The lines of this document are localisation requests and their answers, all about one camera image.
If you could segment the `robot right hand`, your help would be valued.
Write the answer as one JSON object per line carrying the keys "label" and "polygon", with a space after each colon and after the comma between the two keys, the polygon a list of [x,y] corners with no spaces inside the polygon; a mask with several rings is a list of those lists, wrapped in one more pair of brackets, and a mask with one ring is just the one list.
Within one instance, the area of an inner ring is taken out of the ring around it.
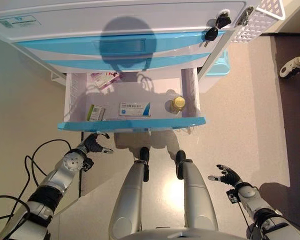
{"label": "robot right hand", "polygon": [[210,181],[221,182],[234,188],[243,182],[240,176],[230,167],[223,164],[217,164],[216,167],[221,170],[221,176],[209,175],[208,179]]}

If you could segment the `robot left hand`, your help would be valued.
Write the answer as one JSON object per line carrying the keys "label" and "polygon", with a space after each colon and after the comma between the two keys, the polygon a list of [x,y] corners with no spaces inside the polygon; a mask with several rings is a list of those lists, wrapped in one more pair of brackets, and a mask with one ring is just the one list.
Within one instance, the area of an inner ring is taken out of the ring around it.
{"label": "robot left hand", "polygon": [[87,152],[113,154],[114,151],[110,148],[103,147],[97,142],[100,133],[91,133],[84,141],[83,145]]}

